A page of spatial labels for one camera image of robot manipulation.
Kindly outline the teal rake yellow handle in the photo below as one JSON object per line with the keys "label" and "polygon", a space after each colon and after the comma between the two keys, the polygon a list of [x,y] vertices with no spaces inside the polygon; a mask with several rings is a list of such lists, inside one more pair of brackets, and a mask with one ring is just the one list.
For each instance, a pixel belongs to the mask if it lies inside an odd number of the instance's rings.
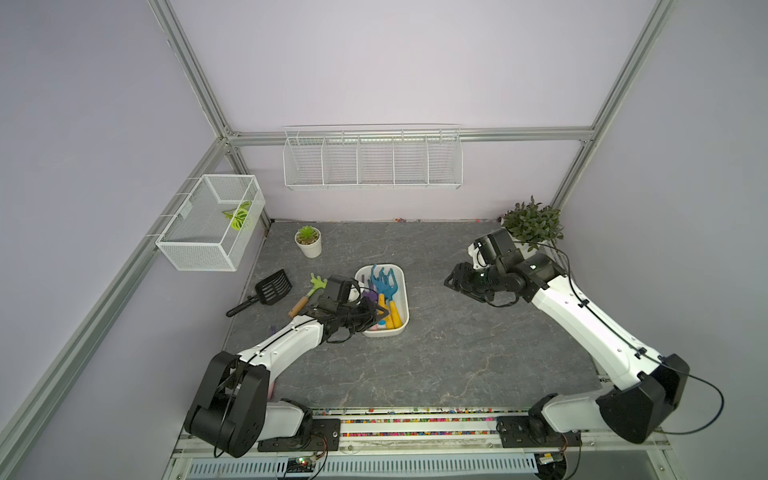
{"label": "teal rake yellow handle", "polygon": [[388,288],[388,292],[385,294],[385,296],[388,300],[392,329],[399,329],[403,326],[403,322],[394,300],[394,296],[398,292],[398,283],[393,268],[390,268],[389,271],[384,275],[384,279]]}
{"label": "teal rake yellow handle", "polygon": [[[379,294],[378,303],[379,303],[380,306],[386,308],[389,311],[388,301],[385,300],[383,294]],[[384,321],[385,321],[385,327],[386,327],[387,330],[394,330],[394,329],[392,329],[392,323],[391,323],[391,319],[390,319],[390,311],[389,311],[389,315],[384,319]]]}

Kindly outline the white plastic storage box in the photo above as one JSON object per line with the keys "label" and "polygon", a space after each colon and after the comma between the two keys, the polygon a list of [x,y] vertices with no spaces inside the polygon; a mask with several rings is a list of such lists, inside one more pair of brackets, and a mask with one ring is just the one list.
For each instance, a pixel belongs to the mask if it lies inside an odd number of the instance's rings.
{"label": "white plastic storage box", "polygon": [[377,302],[394,316],[380,320],[363,335],[370,338],[386,338],[403,333],[409,323],[410,313],[405,275],[396,264],[374,264],[359,268],[354,275],[358,284],[366,289],[369,298],[379,296]]}

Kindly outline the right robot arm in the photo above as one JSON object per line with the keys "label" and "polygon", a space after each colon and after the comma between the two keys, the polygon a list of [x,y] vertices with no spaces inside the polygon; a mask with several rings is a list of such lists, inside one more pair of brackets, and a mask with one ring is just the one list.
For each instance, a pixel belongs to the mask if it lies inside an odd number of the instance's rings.
{"label": "right robot arm", "polygon": [[570,431],[611,431],[644,443],[678,408],[690,372],[678,355],[661,356],[629,334],[581,292],[570,270],[546,246],[522,252],[505,229],[476,239],[446,287],[491,305],[496,293],[536,307],[555,320],[607,374],[610,384],[581,394],[549,394],[528,412],[531,439],[543,443]]}

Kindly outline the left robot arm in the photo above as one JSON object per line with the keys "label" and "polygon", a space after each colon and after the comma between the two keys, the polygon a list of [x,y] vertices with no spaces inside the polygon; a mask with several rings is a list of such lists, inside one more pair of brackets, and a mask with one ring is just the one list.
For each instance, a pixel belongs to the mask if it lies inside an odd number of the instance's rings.
{"label": "left robot arm", "polygon": [[366,297],[323,300],[285,327],[238,354],[221,351],[209,362],[186,414],[183,430],[216,454],[239,458],[258,443],[312,445],[313,414],[287,399],[271,400],[270,386],[293,362],[340,329],[349,335],[383,320],[389,311]]}

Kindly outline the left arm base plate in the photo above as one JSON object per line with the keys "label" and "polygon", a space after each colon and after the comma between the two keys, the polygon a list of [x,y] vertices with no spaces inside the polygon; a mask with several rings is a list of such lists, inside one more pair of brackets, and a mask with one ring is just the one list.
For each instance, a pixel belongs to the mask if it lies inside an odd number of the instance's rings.
{"label": "left arm base plate", "polygon": [[304,422],[290,437],[277,437],[257,443],[259,452],[337,451],[341,439],[339,419],[313,418]]}

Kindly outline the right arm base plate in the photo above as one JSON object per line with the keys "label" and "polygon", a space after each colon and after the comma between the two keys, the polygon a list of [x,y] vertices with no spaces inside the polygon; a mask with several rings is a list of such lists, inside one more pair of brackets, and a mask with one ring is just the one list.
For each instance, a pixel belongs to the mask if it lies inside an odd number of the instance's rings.
{"label": "right arm base plate", "polygon": [[545,448],[564,451],[582,445],[575,432],[554,431],[544,420],[530,415],[499,416],[496,430],[503,448]]}

